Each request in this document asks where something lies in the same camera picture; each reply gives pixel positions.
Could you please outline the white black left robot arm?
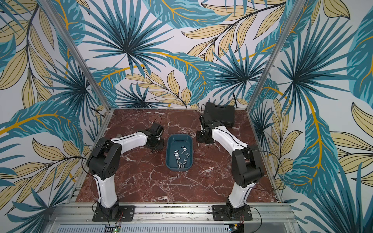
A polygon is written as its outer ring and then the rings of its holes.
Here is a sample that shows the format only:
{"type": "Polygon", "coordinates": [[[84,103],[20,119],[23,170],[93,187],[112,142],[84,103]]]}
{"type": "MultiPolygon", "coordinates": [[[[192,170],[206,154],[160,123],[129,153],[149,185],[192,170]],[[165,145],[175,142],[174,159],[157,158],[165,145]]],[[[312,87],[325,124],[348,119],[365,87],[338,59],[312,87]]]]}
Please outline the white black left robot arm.
{"type": "Polygon", "coordinates": [[[118,202],[114,176],[119,168],[121,155],[137,147],[162,150],[164,145],[162,134],[162,129],[147,129],[120,138],[99,139],[86,164],[96,180],[100,207],[110,209],[118,202]]]}

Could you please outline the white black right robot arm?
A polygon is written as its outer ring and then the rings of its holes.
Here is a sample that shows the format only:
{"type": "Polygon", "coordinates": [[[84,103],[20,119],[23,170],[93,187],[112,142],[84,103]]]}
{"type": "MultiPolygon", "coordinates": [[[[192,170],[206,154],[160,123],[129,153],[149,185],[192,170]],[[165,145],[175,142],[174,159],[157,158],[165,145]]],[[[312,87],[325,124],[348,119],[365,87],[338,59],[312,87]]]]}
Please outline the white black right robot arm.
{"type": "Polygon", "coordinates": [[[231,155],[231,174],[235,183],[228,197],[228,206],[232,210],[239,210],[246,205],[250,190],[264,176],[260,153],[236,138],[209,114],[200,115],[199,120],[201,130],[196,132],[197,142],[218,142],[231,155]]]}

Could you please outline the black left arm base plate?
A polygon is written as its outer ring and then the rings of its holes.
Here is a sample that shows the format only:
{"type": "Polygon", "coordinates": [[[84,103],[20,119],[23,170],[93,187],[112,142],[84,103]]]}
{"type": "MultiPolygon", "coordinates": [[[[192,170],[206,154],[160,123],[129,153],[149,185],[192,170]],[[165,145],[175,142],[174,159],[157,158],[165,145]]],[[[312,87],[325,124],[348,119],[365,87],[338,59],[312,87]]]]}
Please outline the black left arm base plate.
{"type": "Polygon", "coordinates": [[[95,210],[93,222],[132,222],[135,213],[133,205],[115,205],[111,208],[98,206],[95,210]]]}

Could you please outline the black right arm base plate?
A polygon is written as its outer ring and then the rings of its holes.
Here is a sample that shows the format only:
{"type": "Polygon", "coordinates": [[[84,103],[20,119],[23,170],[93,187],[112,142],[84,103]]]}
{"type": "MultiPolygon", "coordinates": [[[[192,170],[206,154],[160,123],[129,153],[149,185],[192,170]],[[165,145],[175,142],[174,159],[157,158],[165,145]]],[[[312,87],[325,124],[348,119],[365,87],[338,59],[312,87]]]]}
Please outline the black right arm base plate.
{"type": "Polygon", "coordinates": [[[214,221],[251,221],[253,220],[250,207],[247,204],[233,208],[229,203],[213,205],[212,215],[214,221]]]}

